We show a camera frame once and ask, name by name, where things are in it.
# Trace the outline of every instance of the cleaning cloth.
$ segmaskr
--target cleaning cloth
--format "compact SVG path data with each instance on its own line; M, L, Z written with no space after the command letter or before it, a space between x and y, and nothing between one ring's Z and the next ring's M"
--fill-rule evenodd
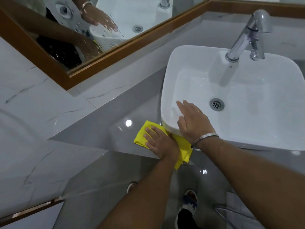
M148 148L145 143L147 142L147 140L144 137L144 134L146 133L145 128L150 128L152 126L155 126L156 128L161 129L163 132L165 132L166 135L168 135L168 132L165 130L165 128L159 124L156 124L154 122L150 122L150 121L146 121L144 123L144 125L142 126L142 128L140 129L140 131L138 132L134 143L136 143L137 145L143 146L145 148ZM183 164L183 162L189 162L189 159L191 157L192 151L193 149L191 148L191 144L184 138L178 135L173 134L172 135L173 138L175 139L175 141L177 141L178 146L180 148L180 156L179 156L179 160L177 161L176 165L175 165L175 169L178 169L180 167L181 164Z

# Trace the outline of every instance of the marble wall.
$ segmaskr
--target marble wall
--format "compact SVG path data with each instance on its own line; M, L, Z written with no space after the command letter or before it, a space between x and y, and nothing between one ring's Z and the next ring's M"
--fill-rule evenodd
M106 151L49 141L167 65L174 48L229 48L249 15L206 13L68 92L0 38L0 217L59 196ZM266 52L305 61L305 20L272 18Z

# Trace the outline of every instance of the gray countertop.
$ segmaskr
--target gray countertop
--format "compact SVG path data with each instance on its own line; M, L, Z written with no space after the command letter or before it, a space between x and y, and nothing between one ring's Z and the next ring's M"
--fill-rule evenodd
M51 140L156 158L133 141L146 120L161 124L160 100L165 71L164 67ZM305 174L304 152L247 151ZM193 151L190 164L202 166L200 156L202 152Z

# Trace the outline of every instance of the bracelet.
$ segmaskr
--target bracelet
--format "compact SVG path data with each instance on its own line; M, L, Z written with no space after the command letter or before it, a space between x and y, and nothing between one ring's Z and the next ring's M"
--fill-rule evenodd
M81 13L84 11L86 5L88 5L88 4L93 5L92 1L90 1L90 0L85 1L85 2L83 3L82 7L81 7L81 10L80 10Z
M201 137L199 137L198 139L195 140L195 142L192 144L192 147L196 146L198 142L200 142L202 139L207 138L209 136L219 137L219 135L215 132L204 134L203 136L201 136Z

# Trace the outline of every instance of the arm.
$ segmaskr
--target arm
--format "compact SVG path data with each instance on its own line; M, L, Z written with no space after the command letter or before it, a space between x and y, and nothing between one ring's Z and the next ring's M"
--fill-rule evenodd
M184 117L178 125L182 135L193 143L215 132L207 116L186 101L177 102ZM238 196L269 228L304 228L305 176L263 158L248 154L218 137L201 140L197 146L223 172Z
M165 215L170 180L180 153L177 143L162 130L146 129L147 147L160 161L109 213L98 229L160 228Z
M71 43L81 49L86 59L101 53L91 39L47 19L13 0L0 0L0 5L28 32Z
M83 4L88 0L72 0L76 7L81 11L81 17L84 21L94 26L98 26L101 23L109 31L118 31L117 25L113 20L103 11L93 6L92 4L87 4L82 11Z

